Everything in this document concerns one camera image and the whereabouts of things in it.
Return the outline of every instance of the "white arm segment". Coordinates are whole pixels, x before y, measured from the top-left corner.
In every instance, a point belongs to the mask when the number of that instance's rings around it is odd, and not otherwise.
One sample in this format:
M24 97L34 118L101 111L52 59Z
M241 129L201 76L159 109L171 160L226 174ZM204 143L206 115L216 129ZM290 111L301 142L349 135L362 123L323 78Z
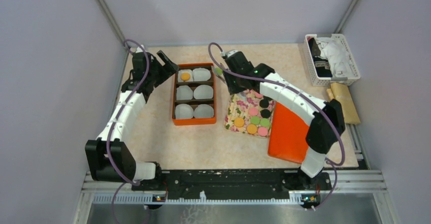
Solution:
M268 76L266 76L265 79L277 81L279 83L289 85L290 87L298 91L301 91L299 88L288 83L277 73L271 73ZM259 92L264 96L267 96L276 100L278 103L282 104L287 109L291 110L293 113L298 115L308 126L310 126L310 123L314 118L313 113L317 112L317 109L315 109L313 106L307 103L298 94L292 92L287 88L281 87L279 85L274 85L272 83L267 83L267 82L261 82ZM313 97L305 92L302 92L301 94L308 97L321 109L323 109L326 106L324 100ZM325 163L325 158L326 158L325 154L320 154L309 147L305 155L305 159L301 164L301 170L304 171L309 177L313 178L322 170L323 165Z
M97 136L97 138L101 138L102 141L106 141L111 125L113 122L115 122L114 130L112 131L110 140L113 141L114 139L119 139L120 141L123 141L127 146L127 142L129 141L133 125L135 124L135 120L138 117L139 112L145 105L145 99L141 93L135 93L126 103L126 98L130 95L130 93L131 91L126 91L120 94L118 104L115 107L115 110L112 113L109 122L106 124L106 127ZM125 107L118 120L116 120L115 117L122 105L125 105ZM154 179L156 177L156 165L154 163L138 161L135 162L136 171L135 176L133 177L133 181Z

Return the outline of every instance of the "white cloth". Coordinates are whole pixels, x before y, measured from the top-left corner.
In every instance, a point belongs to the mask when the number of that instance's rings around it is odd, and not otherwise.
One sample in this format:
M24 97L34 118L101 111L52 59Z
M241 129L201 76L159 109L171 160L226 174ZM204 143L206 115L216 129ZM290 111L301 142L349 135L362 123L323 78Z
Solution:
M334 77L354 77L349 53L338 39L315 38L320 49L320 58L329 62Z

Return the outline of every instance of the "floral cloth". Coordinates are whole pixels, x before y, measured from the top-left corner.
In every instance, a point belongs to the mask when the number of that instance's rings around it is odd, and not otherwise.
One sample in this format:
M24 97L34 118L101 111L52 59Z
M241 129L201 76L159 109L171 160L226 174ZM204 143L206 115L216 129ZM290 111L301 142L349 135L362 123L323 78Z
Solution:
M247 89L241 93L236 93L236 94L231 95L228 113L225 116L225 121L224 121L224 127L227 130L231 130L231 131L239 132L239 133L243 133L243 134L249 134L247 132L247 126L251 124L250 119L252 118L252 116L250 116L250 114L249 114L250 108L256 108L259 111L257 116L260 119L263 118L260 115L260 111L262 111L263 109L268 109L271 112L271 117L268 119L270 122L272 122L272 115L274 112L275 100L269 101L268 108L262 108L259 106L259 102L263 98L261 98L261 99L257 98L256 94L257 93L255 91ZM244 126L237 127L234 125L234 121L238 117L244 119L244 121L245 121ZM268 128L268 132L269 132L268 135L263 137L263 138L269 137L270 130L271 130L271 125ZM258 133L253 134L253 136L261 137Z

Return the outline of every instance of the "orange cutting board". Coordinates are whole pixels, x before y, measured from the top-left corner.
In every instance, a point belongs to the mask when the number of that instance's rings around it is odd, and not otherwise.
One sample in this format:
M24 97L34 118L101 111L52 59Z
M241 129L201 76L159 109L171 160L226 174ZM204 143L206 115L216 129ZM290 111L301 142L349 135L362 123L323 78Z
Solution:
M309 126L291 110L277 103L272 118L268 155L301 164L308 144L305 137Z

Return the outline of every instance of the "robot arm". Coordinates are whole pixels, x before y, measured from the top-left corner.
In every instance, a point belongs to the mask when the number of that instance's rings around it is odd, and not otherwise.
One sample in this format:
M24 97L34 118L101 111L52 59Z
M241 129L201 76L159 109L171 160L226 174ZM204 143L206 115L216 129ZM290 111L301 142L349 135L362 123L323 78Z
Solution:
M154 180L160 175L161 168L157 163L136 161L126 146L135 120L154 88L168 80L179 69L178 65L173 63L163 51L157 52L165 63L163 66L151 53L147 52L147 55L150 58L150 67L146 79L126 102L126 98L138 85L146 69L144 53L138 48L132 58L133 69L128 80L121 86L118 104L109 122L96 140L88 140L85 145L91 176L96 181L124 182L110 163L106 153L108 133L114 122L115 126L110 137L110 152L119 170L132 181Z
M326 154L337 139L322 114L294 91L300 92L325 112L339 134L345 130L341 104L336 100L326 102L302 92L297 87L289 84L285 79L277 74L274 69L265 64L261 63L254 67L252 63L246 59L244 54L238 50L222 53L222 57L229 69L236 74L276 81L279 84L284 85L282 87L269 82L236 77L223 72L226 84L228 85L228 90L231 94L241 92L245 89L253 89L266 97L276 100L277 103L282 104L298 115L305 124L310 127L305 139L309 148L307 150L305 160L302 162L300 168L308 175L308 177L315 177L323 169Z

